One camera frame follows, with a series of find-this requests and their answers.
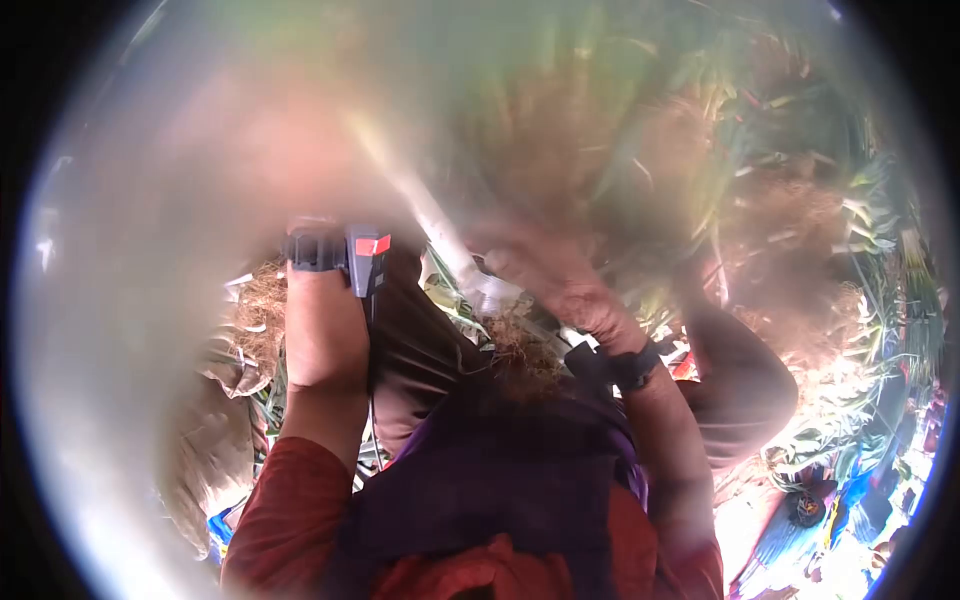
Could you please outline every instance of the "person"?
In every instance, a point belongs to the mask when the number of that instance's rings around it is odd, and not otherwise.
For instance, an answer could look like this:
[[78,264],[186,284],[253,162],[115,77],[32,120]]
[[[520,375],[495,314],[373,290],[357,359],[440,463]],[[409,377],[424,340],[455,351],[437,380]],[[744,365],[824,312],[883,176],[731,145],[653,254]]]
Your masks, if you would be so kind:
[[[610,360],[651,344],[574,243],[514,223],[478,227],[468,244]],[[722,598],[712,474],[783,428],[797,388],[710,304],[699,274],[677,281],[699,383],[675,382],[657,360],[621,385],[620,402],[579,376],[518,402],[419,288],[416,250],[395,241],[390,252],[369,331],[341,274],[288,267],[287,413],[223,585],[332,598]],[[394,460],[351,494],[368,390]]]

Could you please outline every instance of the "hand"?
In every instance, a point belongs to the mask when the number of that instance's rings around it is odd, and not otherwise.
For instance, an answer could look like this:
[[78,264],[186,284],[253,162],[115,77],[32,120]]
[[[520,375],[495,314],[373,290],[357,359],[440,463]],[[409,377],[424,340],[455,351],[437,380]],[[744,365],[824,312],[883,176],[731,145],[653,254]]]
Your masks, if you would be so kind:
[[588,331],[607,347],[643,347],[646,336],[636,320],[593,271],[575,240],[506,219],[478,225],[465,237],[491,271],[524,288],[560,321]]

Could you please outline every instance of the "watch strap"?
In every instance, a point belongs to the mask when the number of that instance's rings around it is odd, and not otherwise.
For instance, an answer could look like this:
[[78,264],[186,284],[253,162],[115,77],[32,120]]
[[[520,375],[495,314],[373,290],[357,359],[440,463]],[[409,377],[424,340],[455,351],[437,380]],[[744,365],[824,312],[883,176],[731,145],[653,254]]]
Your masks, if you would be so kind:
[[654,368],[662,364],[656,345],[647,343],[640,352],[623,352],[610,356],[603,346],[597,348],[598,353],[607,363],[610,382],[615,384],[621,392],[638,390],[645,386]]
[[294,271],[320,273],[345,269],[347,242],[342,231],[297,228],[284,240],[283,255]]

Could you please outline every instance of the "brown fibrous material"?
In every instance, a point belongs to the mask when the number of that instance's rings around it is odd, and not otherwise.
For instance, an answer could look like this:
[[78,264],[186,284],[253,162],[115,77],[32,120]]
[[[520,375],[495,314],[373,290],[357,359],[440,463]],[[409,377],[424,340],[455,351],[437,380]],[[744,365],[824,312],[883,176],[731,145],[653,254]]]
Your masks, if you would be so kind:
[[[253,279],[242,285],[237,300],[234,325],[237,331],[233,348],[242,349],[253,358],[260,372],[273,376],[283,340],[287,305],[286,266],[282,257],[268,260],[253,270]],[[263,331],[248,331],[247,327],[266,325]]]

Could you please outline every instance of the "black watch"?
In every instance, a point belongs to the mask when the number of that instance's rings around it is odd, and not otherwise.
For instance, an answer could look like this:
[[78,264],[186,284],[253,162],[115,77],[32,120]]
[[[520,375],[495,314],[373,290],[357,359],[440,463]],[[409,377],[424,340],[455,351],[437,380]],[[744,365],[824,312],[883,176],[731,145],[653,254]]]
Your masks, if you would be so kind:
[[347,241],[336,229],[296,228],[283,243],[283,255],[294,271],[321,273],[347,268]]
[[624,352],[615,356],[610,356],[603,346],[599,346],[597,354],[607,363],[610,383],[618,387],[620,392],[639,390],[647,385],[650,373],[662,364],[656,345],[652,343],[644,344],[640,352]]
[[621,392],[639,390],[650,380],[650,373],[660,364],[657,345],[647,342],[640,352],[624,352],[610,356],[604,347],[590,348],[587,342],[569,351],[564,356],[564,364],[573,376],[586,382],[595,390],[610,393],[613,384]]

